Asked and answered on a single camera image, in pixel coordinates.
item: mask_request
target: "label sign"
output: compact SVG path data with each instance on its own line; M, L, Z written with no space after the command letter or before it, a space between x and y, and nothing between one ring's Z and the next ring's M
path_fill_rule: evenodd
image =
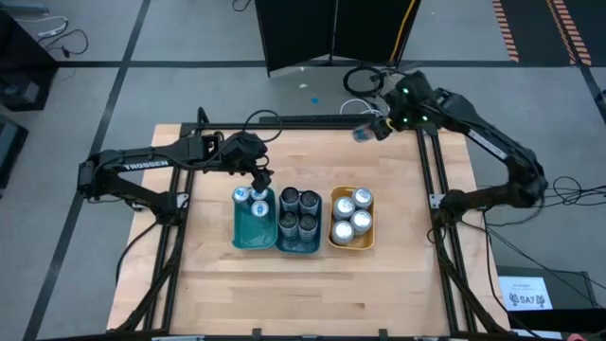
M508 311L551 310L551 300L543 278L499 277Z
M477 142L479 145L481 145L482 147L486 148L489 152L493 153L496 157L500 158L501 160L505 160L506 158L508 158L507 154L505 154L503 151L501 151L495 145L493 145L492 143L490 143L482 135L476 133L475 130L470 129L470 131L468 132L468 136L473 141Z

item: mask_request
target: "can lid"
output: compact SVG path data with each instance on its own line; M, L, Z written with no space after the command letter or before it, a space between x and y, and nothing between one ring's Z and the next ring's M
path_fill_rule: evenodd
M236 199L237 201L244 201L248 199L249 196L250 191L245 186L234 189L234 199Z
M250 195L253 197L253 199L263 200L267 197L267 193L268 193L267 188L264 189L262 192L257 192L256 190L253 189L251 191Z
M292 204L299 200L299 191L296 188L285 188L280 194L285 203Z
M269 212L269 205L263 201L256 201L251 206L251 211L255 217L264 217Z
M353 234L353 227L348 222L337 222L334 225L334 234L340 239L348 239Z
M366 229L372 225L372 217L367 211L359 210L353 213L351 216L351 222L353 224L353 228L361 227Z
M372 193L368 188L358 188L353 192L355 201L361 204L366 204L372 200Z
M306 190L301 194L301 205L314 207L318 203L318 195L312 190Z
M317 219L311 214L303 214L301 216L301 221L299 222L299 226L306 231L311 231L317 225Z
M291 228L296 225L296 221L296 214L292 212L286 212L280 217L280 226Z
M341 197L337 199L337 209L342 213L350 213L355 208L353 200L349 197Z

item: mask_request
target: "plastic tray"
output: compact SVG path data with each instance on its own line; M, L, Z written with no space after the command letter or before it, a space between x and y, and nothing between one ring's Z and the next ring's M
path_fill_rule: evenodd
M282 214L282 206L280 205L280 215ZM277 232L276 247L278 250L286 253L309 255L320 248L320 240L322 239L322 198L318 194L318 211L315 213L315 219L318 221L318 230L311 242L302 242L298 237L295 240L287 240L282 235L282 232Z
M249 209L234 203L234 240L231 243L239 249L254 250L272 247L277 239L276 196L268 188L265 201L269 205L268 219L258 219Z
M364 236L354 237L353 240L351 240L351 242L349 242L347 245L339 245L334 243L330 237L332 234L332 227L334 226L334 223L336 223L334 221L334 216L332 215L332 211L334 210L334 202L343 196L350 197L351 193L353 193L355 189L356 188L352 186L339 186L332 190L332 194L330 195L330 225L328 228L329 243L330 245L340 249L362 251L371 248L375 243L375 202L377 201L377 198L375 197L374 193L372 194L372 204L370 204L370 207L368 208L368 213L370 213L372 216L372 226L368 232L366 232Z

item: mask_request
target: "yellow cable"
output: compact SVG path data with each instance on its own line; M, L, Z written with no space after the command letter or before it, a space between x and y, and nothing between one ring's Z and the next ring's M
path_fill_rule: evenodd
M390 62L393 62L394 58L396 58L396 53L398 52L398 45L400 44L401 33L404 31L404 25L406 24L408 15L410 14L410 11L413 9L413 6L415 5L416 1L417 0L412 0L410 2L410 6L408 7L408 10L406 11L406 14L404 14L404 19L401 20L400 31L398 32L398 38L396 39L396 45L394 46L394 51L391 52L391 57L389 57Z

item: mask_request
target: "yellow tray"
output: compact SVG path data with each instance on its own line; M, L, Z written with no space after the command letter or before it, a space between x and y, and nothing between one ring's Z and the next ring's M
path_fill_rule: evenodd
M362 251L371 248L375 243L375 201L377 198L375 198L374 193L372 195L372 204L370 204L370 207L368 208L368 213L370 213L370 216L372 217L372 226L368 232L366 232L364 236L355 237L347 245L336 244L332 242L332 238L330 237L332 235L332 227L335 223L334 215L332 214L332 211L334 210L334 202L343 196L350 197L351 193L353 193L355 189L356 188L352 186L339 186L332 190L332 194L330 195L330 228L327 228L327 230L329 231L330 245L345 250Z

